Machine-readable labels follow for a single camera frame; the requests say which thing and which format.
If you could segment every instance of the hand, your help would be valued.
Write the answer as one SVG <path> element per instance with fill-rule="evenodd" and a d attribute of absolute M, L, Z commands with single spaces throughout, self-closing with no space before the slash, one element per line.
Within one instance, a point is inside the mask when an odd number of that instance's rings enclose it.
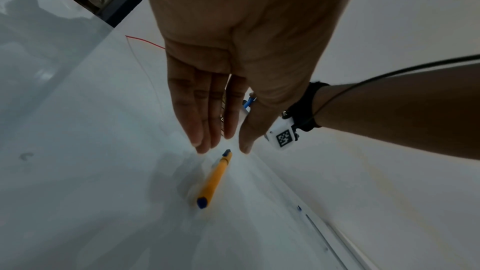
<path fill-rule="evenodd" d="M 150 0 L 165 39 L 173 110 L 198 153 L 234 136 L 249 87 L 257 96 L 240 150 L 300 99 L 348 0 Z"/>

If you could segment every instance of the black wristband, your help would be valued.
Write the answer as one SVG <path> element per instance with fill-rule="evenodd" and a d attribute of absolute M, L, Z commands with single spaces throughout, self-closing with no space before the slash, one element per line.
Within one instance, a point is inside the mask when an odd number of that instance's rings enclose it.
<path fill-rule="evenodd" d="M 315 122 L 315 119 L 313 117 L 314 114 L 312 112 L 312 104 L 317 91 L 321 87 L 325 86 L 329 86 L 329 84 L 320 81 L 310 82 L 300 100 L 288 108 L 286 112 L 288 116 L 293 118 L 293 127 L 295 129 L 300 129 L 302 131 L 308 132 L 311 131 L 313 128 L 321 127 Z"/>

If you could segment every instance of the black and white square code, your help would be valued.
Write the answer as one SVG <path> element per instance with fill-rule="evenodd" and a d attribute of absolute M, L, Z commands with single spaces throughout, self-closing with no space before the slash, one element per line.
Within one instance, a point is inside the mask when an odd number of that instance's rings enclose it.
<path fill-rule="evenodd" d="M 286 130 L 276 136 L 276 140 L 278 141 L 278 144 L 280 145 L 280 148 L 293 142 L 294 139 L 290 135 L 289 130 Z"/>

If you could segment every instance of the black cable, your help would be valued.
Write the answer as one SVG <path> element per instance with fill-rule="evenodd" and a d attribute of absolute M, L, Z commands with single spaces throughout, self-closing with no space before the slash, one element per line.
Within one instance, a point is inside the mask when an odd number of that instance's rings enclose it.
<path fill-rule="evenodd" d="M 345 90 L 337 93 L 336 95 L 332 96 L 332 98 L 327 100 L 324 104 L 321 105 L 320 108 L 318 108 L 318 110 L 315 113 L 313 113 L 313 115 L 312 115 L 312 117 L 310 117 L 310 119 L 308 119 L 307 121 L 305 121 L 304 123 L 302 123 L 301 125 L 296 126 L 296 127 L 298 128 L 298 127 L 301 127 L 301 126 L 307 124 L 312 119 L 314 119 L 315 115 L 317 115 L 323 108 L 325 108 L 326 105 L 331 103 L 333 100 L 335 100 L 339 96 L 341 96 L 341 95 L 343 95 L 343 94 L 347 93 L 348 91 L 351 91 L 355 88 L 358 88 L 360 86 L 363 86 L 363 85 L 366 85 L 366 84 L 369 84 L 369 83 L 372 83 L 374 81 L 378 81 L 378 80 L 381 80 L 381 79 L 385 79 L 387 77 L 400 75 L 400 74 L 404 74 L 404 73 L 408 73 L 408 72 L 418 71 L 418 70 L 422 70 L 422 69 L 435 68 L 435 67 L 451 65 L 451 64 L 477 61 L 477 60 L 480 60 L 480 54 L 463 56 L 463 57 L 456 57 L 456 58 L 450 58 L 450 59 L 443 59 L 443 60 L 427 62 L 427 63 L 422 63 L 422 64 L 419 64 L 419 65 L 414 65 L 414 66 L 411 66 L 411 67 L 402 68 L 402 69 L 399 69 L 399 70 L 396 70 L 396 71 L 388 72 L 388 73 L 385 73 L 385 74 L 382 74 L 382 75 L 378 75 L 378 76 L 366 79 L 366 80 L 358 82 L 358 83 L 346 88 Z"/>

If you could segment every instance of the orange marker barrel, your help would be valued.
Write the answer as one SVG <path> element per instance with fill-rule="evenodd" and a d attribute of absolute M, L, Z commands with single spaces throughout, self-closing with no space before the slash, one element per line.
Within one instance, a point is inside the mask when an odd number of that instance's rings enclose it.
<path fill-rule="evenodd" d="M 214 196 L 215 190 L 220 183 L 220 179 L 222 179 L 225 169 L 229 165 L 231 159 L 232 152 L 230 152 L 230 150 L 226 150 L 225 153 L 223 153 L 220 162 L 213 170 L 202 190 L 200 191 L 198 198 L 196 199 L 196 204 L 200 209 L 206 208 L 210 204 L 210 201 Z"/>

